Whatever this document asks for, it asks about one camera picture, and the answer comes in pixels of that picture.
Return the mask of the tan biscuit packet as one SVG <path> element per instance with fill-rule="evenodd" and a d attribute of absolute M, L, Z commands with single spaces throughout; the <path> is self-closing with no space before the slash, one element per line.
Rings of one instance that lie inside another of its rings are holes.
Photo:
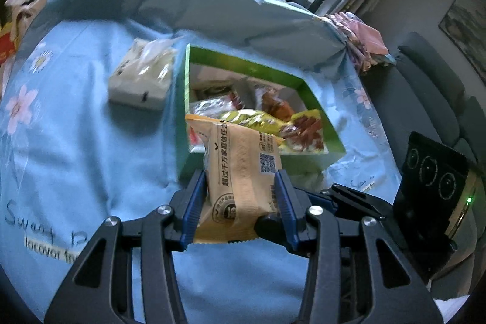
<path fill-rule="evenodd" d="M 185 120 L 205 148 L 207 197 L 194 241 L 226 244 L 256 239 L 256 220 L 278 212 L 273 183 L 282 169 L 282 139 L 215 118 L 188 114 Z"/>

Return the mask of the red white snack packet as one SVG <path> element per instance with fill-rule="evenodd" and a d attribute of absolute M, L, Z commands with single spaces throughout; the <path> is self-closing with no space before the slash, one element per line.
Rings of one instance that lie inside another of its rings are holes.
<path fill-rule="evenodd" d="M 243 103 L 234 92 L 190 103 L 190 114 L 208 118 L 219 118 L 230 111 L 241 110 Z"/>

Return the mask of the orange brown snack packet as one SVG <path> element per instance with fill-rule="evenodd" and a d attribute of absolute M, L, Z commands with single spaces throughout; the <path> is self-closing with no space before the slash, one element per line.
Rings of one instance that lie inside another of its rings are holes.
<path fill-rule="evenodd" d="M 256 105 L 259 110 L 284 122 L 291 120 L 294 110 L 290 104 L 280 98 L 279 92 L 273 88 L 260 87 L 255 90 Z"/>

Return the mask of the yellow green snack bag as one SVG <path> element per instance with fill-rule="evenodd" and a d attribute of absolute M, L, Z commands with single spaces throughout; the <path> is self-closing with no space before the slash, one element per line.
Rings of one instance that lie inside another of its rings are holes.
<path fill-rule="evenodd" d="M 288 125 L 262 110 L 241 109 L 228 111 L 219 116 L 224 122 L 231 122 L 258 132 L 278 136 L 280 131 Z"/>

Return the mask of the light blue floral bedsheet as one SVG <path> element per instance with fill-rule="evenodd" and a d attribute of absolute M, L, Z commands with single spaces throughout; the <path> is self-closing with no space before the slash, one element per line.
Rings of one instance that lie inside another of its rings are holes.
<path fill-rule="evenodd" d="M 48 0 L 16 55 L 1 102 L 1 266 L 42 319 L 72 256 L 110 215 L 170 201 L 182 94 L 161 112 L 112 104 L 107 83 L 136 38 L 175 38 L 308 84 L 345 147 L 323 173 L 386 201 L 400 175 L 381 120 L 332 26 L 284 0 Z"/>

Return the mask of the pink folded cloth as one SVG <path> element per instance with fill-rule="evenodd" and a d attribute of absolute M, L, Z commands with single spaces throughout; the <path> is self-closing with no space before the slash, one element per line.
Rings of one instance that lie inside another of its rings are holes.
<path fill-rule="evenodd" d="M 323 19 L 345 37 L 347 52 L 358 74 L 365 75 L 374 66 L 396 65 L 382 34 L 353 13 L 335 12 L 324 15 Z"/>

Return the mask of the green cardboard box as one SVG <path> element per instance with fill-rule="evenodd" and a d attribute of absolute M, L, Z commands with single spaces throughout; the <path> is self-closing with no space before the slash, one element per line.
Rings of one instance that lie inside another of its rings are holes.
<path fill-rule="evenodd" d="M 259 110 L 255 90 L 273 88 L 294 114 L 317 109 L 324 130 L 323 151 L 293 151 L 283 142 L 282 164 L 290 175 L 320 173 L 344 157 L 346 150 L 314 91 L 298 76 L 218 51 L 189 44 L 176 77 L 176 174 L 189 177 L 203 165 L 204 145 L 190 129 L 185 116 L 190 103 L 230 91 L 240 97 L 242 109 Z"/>

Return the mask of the white tissue pack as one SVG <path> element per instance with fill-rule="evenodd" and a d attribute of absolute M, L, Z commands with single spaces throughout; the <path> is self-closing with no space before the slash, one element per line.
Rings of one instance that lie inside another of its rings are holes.
<path fill-rule="evenodd" d="M 108 80 L 110 102 L 162 111 L 172 83 L 175 43 L 136 38 Z"/>

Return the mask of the framed wall picture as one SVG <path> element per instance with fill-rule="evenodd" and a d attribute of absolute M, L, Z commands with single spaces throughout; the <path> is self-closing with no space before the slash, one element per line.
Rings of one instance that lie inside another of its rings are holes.
<path fill-rule="evenodd" d="M 438 26 L 485 82 L 485 0 L 453 0 Z"/>

